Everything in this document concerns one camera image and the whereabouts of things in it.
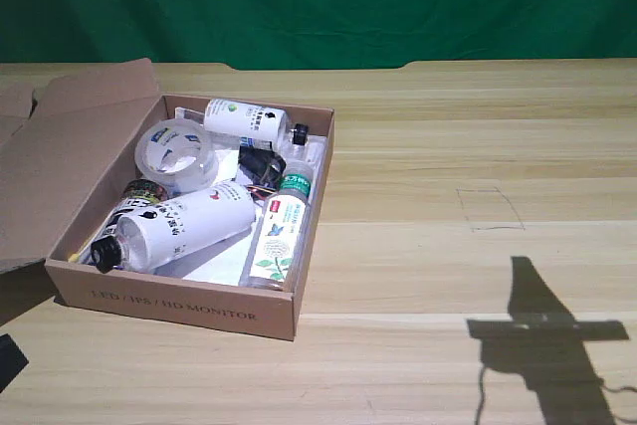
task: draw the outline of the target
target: cardboard box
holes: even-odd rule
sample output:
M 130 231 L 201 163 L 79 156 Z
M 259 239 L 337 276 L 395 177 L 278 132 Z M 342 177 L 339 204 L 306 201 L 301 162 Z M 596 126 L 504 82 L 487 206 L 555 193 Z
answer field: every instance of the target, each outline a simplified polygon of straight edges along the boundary
M 126 183 L 137 177 L 133 152 L 139 137 L 173 117 L 178 106 L 204 111 L 208 98 L 162 95 L 144 59 L 53 80 L 29 119 L 21 109 L 22 116 L 16 116 L 5 101 L 0 113 L 21 122 L 2 132 L 0 264 L 19 267 L 46 258 L 47 272 L 68 306 L 294 338 L 331 159 L 333 110 L 253 101 L 284 108 L 292 121 L 327 137 L 302 268 L 286 293 L 126 271 L 104 275 L 67 262 L 116 204 Z
M 27 123 L 35 102 L 33 100 L 33 88 L 25 83 L 16 84 L 0 93 L 0 151 L 6 143 Z M 5 241 L 5 229 L 8 216 L 2 206 L 9 198 L 5 194 L 4 185 L 11 181 L 4 156 L 0 156 L 0 248 Z M 33 261 L 27 258 L 7 259 L 0 255 L 0 274 L 7 273 L 16 268 L 27 265 Z

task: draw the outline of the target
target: wood grain surface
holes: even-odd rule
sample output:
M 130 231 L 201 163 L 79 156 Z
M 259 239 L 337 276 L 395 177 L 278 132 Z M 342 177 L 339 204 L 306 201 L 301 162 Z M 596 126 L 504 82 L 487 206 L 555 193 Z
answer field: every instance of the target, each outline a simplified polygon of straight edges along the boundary
M 86 67 L 1 65 L 0 88 Z M 0 423 L 637 423 L 637 60 L 156 71 L 336 110 L 298 338 L 69 309 L 10 273 L 0 332 L 30 364 Z

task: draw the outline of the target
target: green label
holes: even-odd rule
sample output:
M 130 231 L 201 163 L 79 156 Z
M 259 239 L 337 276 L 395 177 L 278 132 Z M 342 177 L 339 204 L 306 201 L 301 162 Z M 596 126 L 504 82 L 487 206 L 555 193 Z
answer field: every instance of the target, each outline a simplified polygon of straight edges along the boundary
M 311 187 L 312 184 L 304 176 L 300 174 L 286 174 L 280 189 L 296 189 L 297 191 L 301 191 L 307 198 L 310 196 Z

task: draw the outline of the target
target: bottle cap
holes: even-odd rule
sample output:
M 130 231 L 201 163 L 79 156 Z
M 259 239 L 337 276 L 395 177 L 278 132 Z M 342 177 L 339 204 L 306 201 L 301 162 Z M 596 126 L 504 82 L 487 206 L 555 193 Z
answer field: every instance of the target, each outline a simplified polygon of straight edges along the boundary
M 300 146 L 305 145 L 308 142 L 309 128 L 306 124 L 297 123 L 292 130 L 292 144 L 298 144 Z
M 101 273 L 107 273 L 121 263 L 121 247 L 114 236 L 91 243 L 91 259 Z

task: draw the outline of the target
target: green backdrop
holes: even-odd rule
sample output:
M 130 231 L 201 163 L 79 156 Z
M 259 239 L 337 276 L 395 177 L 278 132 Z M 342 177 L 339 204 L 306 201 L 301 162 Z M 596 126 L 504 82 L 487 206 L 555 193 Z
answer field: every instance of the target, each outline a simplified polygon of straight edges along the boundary
M 637 57 L 637 0 L 0 0 L 0 62 Z

